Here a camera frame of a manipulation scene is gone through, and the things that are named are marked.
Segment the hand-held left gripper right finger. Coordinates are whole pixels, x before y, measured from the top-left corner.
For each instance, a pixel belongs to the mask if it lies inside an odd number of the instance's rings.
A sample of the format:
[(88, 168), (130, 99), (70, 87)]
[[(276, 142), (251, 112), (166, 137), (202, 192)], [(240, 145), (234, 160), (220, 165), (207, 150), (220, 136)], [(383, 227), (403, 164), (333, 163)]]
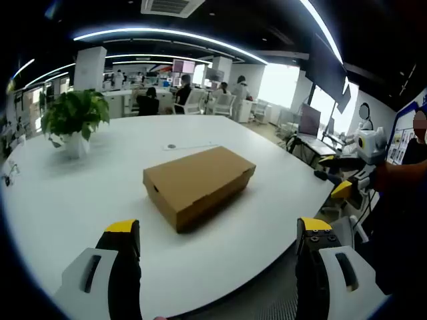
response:
[(368, 240), (355, 217), (297, 220), (296, 319), (369, 319), (387, 302), (356, 236)]

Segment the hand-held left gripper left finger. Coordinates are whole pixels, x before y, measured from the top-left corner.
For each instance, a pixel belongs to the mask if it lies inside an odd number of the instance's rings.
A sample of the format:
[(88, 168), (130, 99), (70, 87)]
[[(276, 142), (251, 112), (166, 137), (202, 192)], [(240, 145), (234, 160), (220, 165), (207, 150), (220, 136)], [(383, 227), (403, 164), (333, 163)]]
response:
[(54, 300), (69, 319), (141, 319), (139, 221), (116, 222), (62, 273)]

